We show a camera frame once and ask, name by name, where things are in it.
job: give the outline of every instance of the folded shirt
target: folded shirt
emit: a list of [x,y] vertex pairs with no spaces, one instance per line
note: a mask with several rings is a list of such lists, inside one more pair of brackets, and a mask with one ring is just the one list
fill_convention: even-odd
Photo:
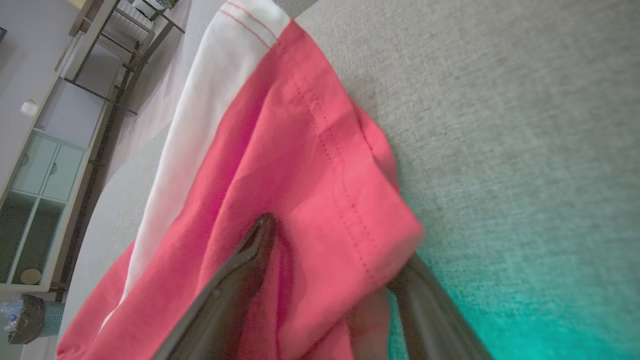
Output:
[[[70,324],[58,359],[151,358],[265,212],[278,230],[238,358],[352,359],[362,340],[384,338],[388,304],[352,309],[423,237],[388,143],[281,9],[233,0],[202,39],[138,236]],[[354,345],[353,324],[372,323],[359,316],[386,327]]]

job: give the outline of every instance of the plastic bag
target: plastic bag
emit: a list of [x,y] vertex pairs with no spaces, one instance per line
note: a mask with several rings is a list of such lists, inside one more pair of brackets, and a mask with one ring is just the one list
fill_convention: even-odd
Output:
[[6,331],[15,330],[18,324],[18,317],[22,312],[22,299],[12,302],[0,302],[0,313],[4,314],[8,325],[4,327]]

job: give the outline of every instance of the stitching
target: stitching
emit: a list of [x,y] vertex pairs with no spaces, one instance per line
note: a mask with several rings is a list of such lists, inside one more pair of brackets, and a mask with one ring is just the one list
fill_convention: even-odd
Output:
[[[340,157],[340,160],[342,161],[342,166],[344,168],[346,168],[346,166],[347,166],[346,161],[344,160],[344,156],[342,155],[342,151],[340,151],[340,147],[338,146],[338,143],[335,141],[335,137],[333,135],[333,131],[331,130],[331,126],[329,125],[329,120],[326,118],[326,115],[324,114],[324,111],[322,109],[322,105],[320,104],[320,99],[318,98],[316,93],[313,91],[313,88],[311,87],[311,82],[307,79],[307,77],[306,77],[306,75],[304,75],[304,73],[302,73],[302,77],[303,77],[303,80],[307,83],[307,88],[308,88],[309,93],[311,93],[311,95],[314,97],[314,99],[316,101],[316,105],[318,107],[318,111],[320,112],[320,114],[324,118],[324,123],[327,125],[327,130],[329,132],[330,138],[331,138],[331,140],[333,142],[333,145],[335,146],[336,151],[338,152],[338,156]],[[369,238],[369,241],[374,245],[374,248],[376,249],[376,252],[378,253],[378,255],[381,256],[381,252],[380,252],[380,248],[378,247],[378,243],[373,240],[373,237],[371,236],[371,232],[369,231],[367,226],[364,224],[364,221],[362,220],[362,216],[360,216],[360,213],[358,212],[358,209],[355,206],[355,201],[353,201],[351,199],[351,196],[349,195],[349,192],[347,191],[347,185],[344,182],[344,176],[340,177],[340,181],[342,183],[342,189],[344,191],[344,195],[347,197],[347,200],[348,200],[349,204],[351,205],[351,209],[353,210],[354,214],[358,218],[358,221],[360,222],[360,226],[362,226],[362,229],[365,231],[365,234]]]
[[242,21],[238,20],[236,17],[234,17],[233,15],[229,14],[228,12],[226,12],[225,10],[220,9],[219,10],[220,13],[225,14],[226,16],[230,17],[231,19],[235,20],[238,24],[242,25],[243,28],[247,29],[250,33],[254,34],[255,37],[258,38],[258,40],[260,40],[261,43],[264,44],[264,46],[267,47],[267,49],[269,49],[269,46],[267,45],[267,43],[260,37],[258,36],[258,34],[256,34],[255,32],[253,32],[253,30],[251,30],[246,24],[244,24]]
[[271,34],[271,36],[273,36],[274,39],[277,39],[278,37],[273,33],[273,31],[271,29],[269,29],[262,21],[258,20],[258,18],[254,17],[251,12],[249,12],[249,10],[243,8],[242,6],[236,4],[236,3],[232,3],[231,1],[227,1],[227,4],[238,8],[242,11],[244,11],[247,15],[249,15],[250,18],[252,18],[255,22],[257,22],[258,24],[262,25],[263,28],[267,29],[267,31]]
[[[283,59],[286,59],[286,60],[289,60],[290,56],[289,56],[289,52],[287,51],[287,46],[286,46],[286,45],[284,45],[284,44],[282,44],[282,43],[281,43],[281,41],[280,41],[279,39],[277,39],[277,40],[276,40],[275,45],[277,45],[277,46],[279,46],[279,47],[281,47],[281,48],[282,48],[282,52],[281,52],[281,54],[282,54],[282,58],[283,58]],[[297,63],[295,63],[295,61],[288,61],[288,62],[289,62],[289,63],[291,63],[292,65],[294,65],[294,66],[292,66],[292,67],[291,67],[292,69],[293,69],[293,68],[298,69]],[[313,126],[314,126],[314,127],[315,127],[315,129],[316,129],[316,134],[317,134],[318,140],[320,141],[320,144],[323,146],[324,153],[325,153],[326,157],[329,159],[329,162],[330,162],[330,163],[332,163],[332,165],[333,165],[333,166],[332,166],[333,173],[334,173],[336,176],[338,176],[338,172],[337,172],[337,170],[336,170],[336,168],[335,168],[335,162],[334,162],[334,160],[332,159],[332,157],[330,156],[330,154],[329,154],[329,150],[328,150],[328,148],[327,148],[327,146],[326,146],[326,143],[323,141],[322,136],[320,135],[320,128],[319,128],[318,124],[316,123],[316,120],[317,120],[317,119],[316,119],[316,117],[313,115],[313,113],[311,112],[311,106],[310,106],[310,103],[309,103],[309,101],[307,101],[307,99],[304,97],[304,95],[302,95],[302,92],[301,92],[300,86],[299,86],[298,82],[296,81],[295,76],[292,76],[292,81],[293,81],[293,83],[296,85],[296,90],[297,90],[297,92],[298,92],[298,95],[300,96],[300,99],[301,99],[301,100],[303,101],[303,103],[305,104],[305,107],[306,107],[306,109],[307,109],[307,111],[308,111],[308,113],[309,113],[310,119],[311,119],[311,123],[313,124]],[[335,143],[335,139],[333,139],[333,144],[334,144],[334,146],[336,146],[336,148],[337,148],[337,144]],[[347,198],[349,199],[349,201],[350,201],[350,203],[351,203],[351,207],[352,207],[353,209],[355,209],[355,205],[353,204],[353,201],[351,201],[351,199],[350,199],[349,195],[346,193],[346,185],[345,185],[345,183],[344,183],[344,178],[342,178],[342,177],[340,177],[340,178],[341,178],[341,180],[342,180],[342,189],[343,189],[343,192],[345,193],[345,195],[346,195],[346,196],[347,196]],[[354,239],[354,237],[353,237],[353,233],[350,231],[349,227],[347,226],[347,223],[346,223],[346,221],[344,220],[344,217],[341,215],[341,213],[342,213],[342,212],[340,211],[340,208],[338,207],[338,202],[337,202],[337,200],[335,199],[335,197],[333,198],[333,206],[334,206],[334,207],[335,207],[335,209],[336,209],[336,212],[337,212],[337,214],[338,214],[338,218],[339,218],[339,219],[340,219],[340,221],[342,222],[342,226],[344,226],[344,228],[345,228],[345,230],[346,230],[347,234],[349,235],[349,238],[350,238],[350,240],[351,240],[351,245],[353,246],[353,248],[356,250],[356,253],[358,254],[358,258],[359,258],[359,260],[360,260],[360,264],[362,265],[362,268],[365,270],[365,273],[367,274],[367,276],[368,276],[369,280],[371,280],[371,282],[373,283],[373,285],[377,287],[377,286],[379,285],[379,284],[378,284],[378,281],[377,281],[377,280],[376,280],[376,278],[373,276],[373,274],[372,274],[372,273],[371,273],[371,271],[369,270],[369,267],[368,267],[368,266],[367,266],[367,264],[365,263],[364,258],[362,257],[362,253],[360,252],[360,247],[358,246],[357,241],[355,241],[355,239]],[[357,211],[356,211],[356,215],[358,216],[358,218],[359,218],[359,220],[360,220],[360,223],[362,224],[362,219],[360,218],[360,215],[357,213]],[[371,234],[369,233],[368,229],[365,229],[365,232],[366,232],[366,234],[368,235],[369,239],[371,240]]]

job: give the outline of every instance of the white wall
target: white wall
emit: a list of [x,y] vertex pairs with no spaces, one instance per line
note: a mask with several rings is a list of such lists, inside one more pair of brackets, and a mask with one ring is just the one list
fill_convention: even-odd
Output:
[[42,105],[78,9],[66,0],[0,0],[0,191],[11,176],[32,119],[20,112],[33,99]]

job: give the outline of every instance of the red fabric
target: red fabric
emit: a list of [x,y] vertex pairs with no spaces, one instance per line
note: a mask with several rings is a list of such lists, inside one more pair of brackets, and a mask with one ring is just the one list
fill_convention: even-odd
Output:
[[[380,129],[291,22],[225,113],[145,273],[100,331],[122,293],[128,250],[68,328],[59,358],[152,357],[267,211],[279,228],[238,358],[352,358],[347,313],[384,286],[422,238],[395,172]],[[378,316],[388,332],[388,310]]]

